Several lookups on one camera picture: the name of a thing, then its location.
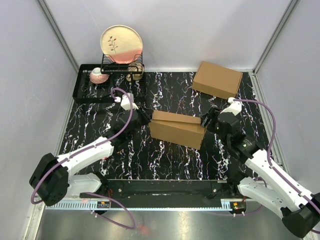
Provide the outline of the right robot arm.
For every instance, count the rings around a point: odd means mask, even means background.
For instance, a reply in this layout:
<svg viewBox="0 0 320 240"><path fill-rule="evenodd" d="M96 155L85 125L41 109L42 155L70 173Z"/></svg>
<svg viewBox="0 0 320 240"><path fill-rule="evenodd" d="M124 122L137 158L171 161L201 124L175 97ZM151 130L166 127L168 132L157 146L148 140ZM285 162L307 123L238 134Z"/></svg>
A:
<svg viewBox="0 0 320 240"><path fill-rule="evenodd" d="M237 172L228 177L228 195L251 198L275 213L296 237L304 238L320 222L320 195L312 193L289 176L251 136L244 134L240 110L211 108L201 117L201 126L217 135L229 154L253 170L268 184L259 185L252 177Z"/></svg>

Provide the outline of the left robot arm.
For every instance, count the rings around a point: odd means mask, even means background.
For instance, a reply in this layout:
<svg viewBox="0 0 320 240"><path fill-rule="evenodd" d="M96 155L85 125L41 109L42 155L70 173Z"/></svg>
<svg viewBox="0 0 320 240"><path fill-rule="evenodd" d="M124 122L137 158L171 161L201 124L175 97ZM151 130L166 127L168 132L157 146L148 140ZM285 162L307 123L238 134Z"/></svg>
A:
<svg viewBox="0 0 320 240"><path fill-rule="evenodd" d="M153 110L139 106L125 110L105 135L69 153L45 154L39 161L29 184L33 188L31 203L53 206L64 197L91 192L97 198L108 193L108 186L97 173L79 175L89 165L118 153L142 126L151 122Z"/></svg>

